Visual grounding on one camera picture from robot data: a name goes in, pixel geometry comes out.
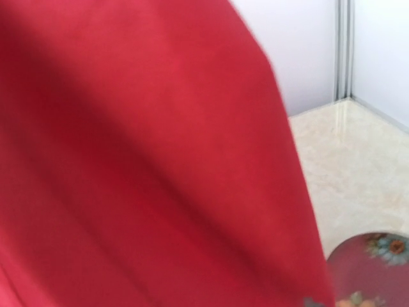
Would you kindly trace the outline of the red student backpack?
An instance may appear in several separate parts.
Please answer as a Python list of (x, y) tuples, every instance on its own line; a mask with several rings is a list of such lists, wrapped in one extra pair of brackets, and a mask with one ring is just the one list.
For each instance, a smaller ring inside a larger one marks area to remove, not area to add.
[(229, 1), (1, 2), (2, 306), (333, 306)]

